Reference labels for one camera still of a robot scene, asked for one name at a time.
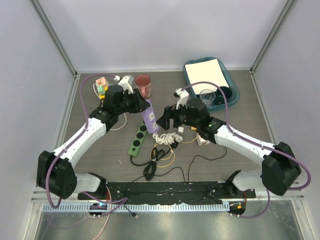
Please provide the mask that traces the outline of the green power strip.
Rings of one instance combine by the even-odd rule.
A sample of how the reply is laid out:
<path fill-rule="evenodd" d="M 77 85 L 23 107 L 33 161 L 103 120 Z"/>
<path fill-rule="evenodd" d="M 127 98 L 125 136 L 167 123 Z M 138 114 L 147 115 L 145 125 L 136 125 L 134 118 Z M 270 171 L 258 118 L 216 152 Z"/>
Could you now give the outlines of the green power strip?
<path fill-rule="evenodd" d="M 136 132 L 136 135 L 134 136 L 133 138 L 133 141 L 128 149 L 128 154 L 130 156 L 133 156 L 133 157 L 137 157 L 138 154 L 139 154 L 139 151 L 144 143 L 144 140 L 146 138 L 148 134 L 148 131 L 147 131 L 147 126 L 145 124 L 145 121 L 143 120 Z"/>

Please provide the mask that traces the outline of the purple power strip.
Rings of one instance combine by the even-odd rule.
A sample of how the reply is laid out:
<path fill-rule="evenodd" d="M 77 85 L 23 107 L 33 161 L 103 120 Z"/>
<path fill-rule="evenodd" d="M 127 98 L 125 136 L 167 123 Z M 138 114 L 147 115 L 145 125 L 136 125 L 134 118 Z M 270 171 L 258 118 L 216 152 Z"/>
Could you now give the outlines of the purple power strip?
<path fill-rule="evenodd" d="M 149 134 L 156 134 L 159 130 L 159 126 L 157 125 L 157 118 L 155 116 L 151 101 L 149 99 L 147 99 L 146 101 L 150 106 L 142 112 L 143 121 L 146 126 L 147 132 Z"/>

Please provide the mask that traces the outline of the white cube adapter plug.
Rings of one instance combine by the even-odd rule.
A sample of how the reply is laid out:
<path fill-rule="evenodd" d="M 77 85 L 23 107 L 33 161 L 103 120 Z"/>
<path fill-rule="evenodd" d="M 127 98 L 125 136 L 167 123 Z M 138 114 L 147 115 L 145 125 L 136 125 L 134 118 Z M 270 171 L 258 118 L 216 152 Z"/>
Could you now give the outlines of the white cube adapter plug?
<path fill-rule="evenodd" d="M 202 138 L 199 133 L 196 133 L 196 141 L 199 146 L 205 146 L 210 144 L 210 141 Z"/>

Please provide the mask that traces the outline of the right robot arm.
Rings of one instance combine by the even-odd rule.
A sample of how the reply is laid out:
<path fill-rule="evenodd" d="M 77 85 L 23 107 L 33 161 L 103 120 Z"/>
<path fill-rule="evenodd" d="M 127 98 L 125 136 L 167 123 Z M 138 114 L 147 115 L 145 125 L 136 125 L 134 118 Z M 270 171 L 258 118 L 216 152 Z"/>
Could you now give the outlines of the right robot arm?
<path fill-rule="evenodd" d="M 230 197 L 236 198 L 244 191 L 256 188 L 283 196 L 301 174 L 301 168 L 293 161 L 294 154 L 286 143 L 274 145 L 237 133 L 225 121 L 211 116 L 198 98 L 188 100 L 186 105 L 166 106 L 156 123 L 164 130 L 181 125 L 194 127 L 204 140 L 230 148 L 256 163 L 259 169 L 237 170 L 227 179 L 225 190 Z"/>

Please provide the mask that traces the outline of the small white usb charger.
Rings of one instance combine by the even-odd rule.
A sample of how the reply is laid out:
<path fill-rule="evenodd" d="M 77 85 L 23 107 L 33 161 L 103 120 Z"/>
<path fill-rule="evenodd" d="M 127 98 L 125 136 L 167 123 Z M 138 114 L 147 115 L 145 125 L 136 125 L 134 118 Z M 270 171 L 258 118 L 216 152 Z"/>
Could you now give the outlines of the small white usb charger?
<path fill-rule="evenodd" d="M 181 133 L 181 134 L 183 134 L 183 133 L 184 133 L 184 128 L 183 128 L 183 127 L 179 127 L 179 128 L 178 128 L 178 132 Z"/>

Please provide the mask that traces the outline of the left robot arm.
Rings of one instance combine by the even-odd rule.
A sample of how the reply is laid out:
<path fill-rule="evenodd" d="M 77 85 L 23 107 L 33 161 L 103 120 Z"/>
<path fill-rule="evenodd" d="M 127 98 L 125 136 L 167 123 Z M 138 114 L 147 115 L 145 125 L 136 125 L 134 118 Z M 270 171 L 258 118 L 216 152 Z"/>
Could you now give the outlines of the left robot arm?
<path fill-rule="evenodd" d="M 76 174 L 75 166 L 83 154 L 99 138 L 108 133 L 124 113 L 142 113 L 150 107 L 138 89 L 133 92 L 119 85 L 108 87 L 104 100 L 91 113 L 86 113 L 84 125 L 63 145 L 38 157 L 36 183 L 49 198 L 55 195 L 67 199 L 73 193 L 89 193 L 100 200 L 107 192 L 106 180 L 95 174 Z"/>

